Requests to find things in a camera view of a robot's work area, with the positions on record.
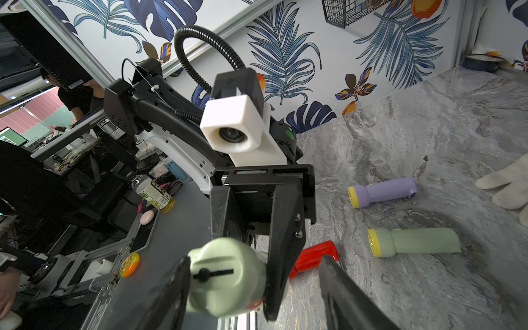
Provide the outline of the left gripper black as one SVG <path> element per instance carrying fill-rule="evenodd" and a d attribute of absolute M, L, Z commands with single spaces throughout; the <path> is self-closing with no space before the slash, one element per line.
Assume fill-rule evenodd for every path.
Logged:
<path fill-rule="evenodd" d="M 269 231 L 263 314 L 279 316 L 290 273 L 305 245 L 305 219 L 316 216 L 314 167 L 309 164 L 217 169 L 210 192 L 211 239 L 250 244 L 248 231 Z"/>

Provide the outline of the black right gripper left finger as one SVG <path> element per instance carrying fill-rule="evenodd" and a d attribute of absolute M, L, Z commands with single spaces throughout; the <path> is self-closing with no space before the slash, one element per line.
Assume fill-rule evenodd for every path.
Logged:
<path fill-rule="evenodd" d="M 172 314 L 169 329 L 181 329 L 191 286 L 190 267 L 191 259 L 182 257 L 164 275 L 136 329 L 159 329 L 168 314 Z"/>

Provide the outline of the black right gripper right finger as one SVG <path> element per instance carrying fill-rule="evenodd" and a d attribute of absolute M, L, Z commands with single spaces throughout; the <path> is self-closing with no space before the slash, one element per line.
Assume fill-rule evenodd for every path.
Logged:
<path fill-rule="evenodd" d="M 397 329 L 330 256 L 318 269 L 328 329 Z"/>

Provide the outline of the light green flashlight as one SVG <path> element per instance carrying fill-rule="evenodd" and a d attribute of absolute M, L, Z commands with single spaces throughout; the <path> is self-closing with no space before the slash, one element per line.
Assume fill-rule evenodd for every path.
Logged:
<path fill-rule="evenodd" d="M 263 305 L 268 255 L 236 239 L 214 239 L 188 253 L 191 284 L 186 310 L 216 318 Z"/>
<path fill-rule="evenodd" d="M 396 254 L 459 254 L 462 251 L 458 235 L 450 228 L 371 228 L 368 229 L 368 242 L 378 258 Z"/>

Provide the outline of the purple flashlight yellow rim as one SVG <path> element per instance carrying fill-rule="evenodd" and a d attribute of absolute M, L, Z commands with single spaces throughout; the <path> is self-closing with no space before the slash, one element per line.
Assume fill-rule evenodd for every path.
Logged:
<path fill-rule="evenodd" d="M 403 177 L 368 186 L 350 186 L 347 191 L 352 206 L 359 209 L 365 208 L 371 203 L 414 198 L 417 194 L 417 185 L 413 178 Z"/>

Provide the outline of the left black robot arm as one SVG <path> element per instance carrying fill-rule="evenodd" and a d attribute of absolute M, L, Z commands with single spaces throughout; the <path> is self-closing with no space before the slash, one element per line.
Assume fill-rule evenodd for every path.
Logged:
<path fill-rule="evenodd" d="M 290 126 L 273 119 L 258 74 L 242 63 L 219 74 L 200 108 L 152 59 L 132 82 L 105 91 L 107 117 L 159 148 L 210 201 L 211 240 L 185 260 L 187 309 L 218 318 L 261 309 L 275 321 L 316 222 L 315 171 L 300 164 Z"/>

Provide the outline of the operator hand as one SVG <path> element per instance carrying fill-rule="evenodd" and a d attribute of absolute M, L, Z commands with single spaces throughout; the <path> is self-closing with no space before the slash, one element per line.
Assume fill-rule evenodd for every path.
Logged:
<path fill-rule="evenodd" d="M 0 278 L 0 319 L 4 319 L 11 311 L 15 302 L 17 290 L 19 289 L 20 272 L 14 268 L 8 268 L 1 273 Z"/>

